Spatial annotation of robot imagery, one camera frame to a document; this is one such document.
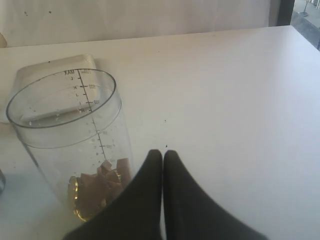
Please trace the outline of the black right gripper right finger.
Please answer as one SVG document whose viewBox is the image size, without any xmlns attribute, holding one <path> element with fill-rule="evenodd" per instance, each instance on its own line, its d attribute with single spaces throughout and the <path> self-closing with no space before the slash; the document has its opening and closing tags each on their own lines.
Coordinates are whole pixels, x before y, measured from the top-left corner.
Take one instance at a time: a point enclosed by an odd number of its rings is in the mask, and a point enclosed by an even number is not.
<svg viewBox="0 0 320 240">
<path fill-rule="evenodd" d="M 168 240 L 267 239 L 211 199 L 174 150 L 163 159 L 163 201 Z"/>
</svg>

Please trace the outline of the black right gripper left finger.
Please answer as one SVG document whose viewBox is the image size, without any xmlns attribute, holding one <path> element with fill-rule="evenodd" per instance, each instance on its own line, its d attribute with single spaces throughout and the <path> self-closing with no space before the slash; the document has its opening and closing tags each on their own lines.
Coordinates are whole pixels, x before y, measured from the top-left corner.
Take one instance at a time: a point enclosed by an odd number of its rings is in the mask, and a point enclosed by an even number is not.
<svg viewBox="0 0 320 240">
<path fill-rule="evenodd" d="M 148 152 L 132 182 L 120 196 L 66 240 L 160 240 L 163 157 Z"/>
</svg>

